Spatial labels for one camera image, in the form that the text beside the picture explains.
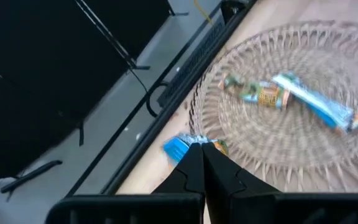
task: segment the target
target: table surface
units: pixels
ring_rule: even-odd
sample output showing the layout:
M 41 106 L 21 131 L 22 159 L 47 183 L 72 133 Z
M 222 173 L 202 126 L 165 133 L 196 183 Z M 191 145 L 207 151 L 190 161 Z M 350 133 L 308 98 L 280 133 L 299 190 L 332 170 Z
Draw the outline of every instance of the table surface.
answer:
M 218 53 L 217 58 L 256 33 L 275 26 L 315 19 L 358 22 L 358 0 L 259 0 Z M 149 194 L 173 170 L 162 144 L 178 133 L 189 133 L 193 90 L 150 145 L 117 194 Z M 204 222 L 209 217 L 204 215 Z

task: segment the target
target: snack wrapper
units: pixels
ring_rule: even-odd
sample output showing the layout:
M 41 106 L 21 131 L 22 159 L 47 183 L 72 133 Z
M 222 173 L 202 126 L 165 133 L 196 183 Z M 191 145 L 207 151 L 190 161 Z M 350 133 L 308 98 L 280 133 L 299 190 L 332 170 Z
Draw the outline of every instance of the snack wrapper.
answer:
M 358 113 L 317 91 L 308 89 L 292 72 L 274 76 L 273 82 L 305 102 L 330 128 L 342 133 L 358 128 Z
M 225 73 L 218 87 L 247 103 L 286 108 L 290 92 L 271 82 L 241 83 L 235 75 Z
M 190 146 L 193 143 L 209 143 L 213 142 L 215 148 L 224 155 L 227 155 L 227 146 L 224 141 L 216 140 L 216 139 L 208 139 L 204 136 L 192 136 L 189 134 L 179 134 L 163 145 L 163 150 L 168 154 L 168 156 L 175 161 L 175 163 L 179 163 L 186 152 L 189 150 Z

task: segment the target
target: yellow cable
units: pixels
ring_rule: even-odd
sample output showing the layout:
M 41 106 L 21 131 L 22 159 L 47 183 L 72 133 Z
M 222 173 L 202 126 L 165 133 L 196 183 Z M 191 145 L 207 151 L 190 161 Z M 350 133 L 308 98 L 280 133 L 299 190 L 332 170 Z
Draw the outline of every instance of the yellow cable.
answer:
M 210 24 L 213 24 L 211 18 L 209 18 L 209 16 L 208 16 L 208 14 L 205 13 L 205 12 L 201 9 L 200 5 L 198 4 L 198 0 L 194 0 L 194 5 L 195 5 L 195 6 L 197 7 L 197 9 L 202 13 L 202 15 L 205 17 L 205 19 L 206 19 Z

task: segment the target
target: wicker placemat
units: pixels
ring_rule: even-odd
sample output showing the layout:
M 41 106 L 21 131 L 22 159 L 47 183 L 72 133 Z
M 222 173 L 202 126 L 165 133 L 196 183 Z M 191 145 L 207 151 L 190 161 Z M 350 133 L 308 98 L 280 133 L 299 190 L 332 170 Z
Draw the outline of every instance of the wicker placemat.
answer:
M 358 191 L 358 130 L 341 136 L 297 101 L 277 110 L 244 103 L 218 88 L 223 72 L 247 83 L 287 71 L 358 112 L 358 24 L 289 24 L 235 46 L 197 84 L 192 132 L 226 140 L 233 161 L 279 190 Z

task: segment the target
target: wire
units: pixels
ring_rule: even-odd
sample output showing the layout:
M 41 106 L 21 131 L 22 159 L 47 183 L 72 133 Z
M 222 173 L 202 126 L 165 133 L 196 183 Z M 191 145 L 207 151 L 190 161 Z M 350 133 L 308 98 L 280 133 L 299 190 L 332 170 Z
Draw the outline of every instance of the wire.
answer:
M 149 91 L 147 90 L 146 86 L 143 84 L 142 80 L 140 80 L 140 78 L 135 74 L 133 69 L 129 68 L 129 71 L 131 71 L 131 73 L 136 77 L 137 81 L 139 81 L 139 83 L 142 85 L 144 91 L 146 91 L 146 94 L 148 94 Z
M 212 19 L 209 18 L 208 14 L 204 12 L 204 10 L 202 10 L 201 6 L 198 4 L 198 0 L 194 0 L 194 5 L 197 7 L 197 9 L 200 11 L 200 13 L 202 13 L 202 15 L 205 17 L 205 19 L 211 24 L 213 25 L 214 23 L 212 22 Z

